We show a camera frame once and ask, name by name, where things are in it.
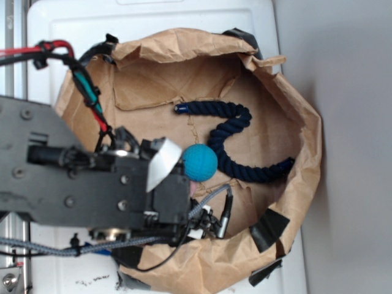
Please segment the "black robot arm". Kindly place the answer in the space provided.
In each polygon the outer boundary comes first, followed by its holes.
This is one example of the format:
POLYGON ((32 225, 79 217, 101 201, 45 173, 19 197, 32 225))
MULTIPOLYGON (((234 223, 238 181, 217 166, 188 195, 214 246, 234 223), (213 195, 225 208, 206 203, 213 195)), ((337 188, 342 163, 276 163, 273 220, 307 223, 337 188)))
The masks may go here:
POLYGON ((181 148, 141 143, 124 128, 87 151, 45 104, 1 98, 1 211, 41 225, 88 228, 93 239, 166 237, 189 221, 181 148))

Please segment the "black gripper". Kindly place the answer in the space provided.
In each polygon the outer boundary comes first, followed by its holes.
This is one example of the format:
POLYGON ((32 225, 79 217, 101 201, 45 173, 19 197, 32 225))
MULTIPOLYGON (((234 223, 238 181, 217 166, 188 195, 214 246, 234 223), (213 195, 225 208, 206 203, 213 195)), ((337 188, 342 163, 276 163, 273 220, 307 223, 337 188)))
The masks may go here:
POLYGON ((138 143, 134 137, 118 137, 113 152, 113 239, 177 241, 191 208, 181 147, 168 138, 138 143))

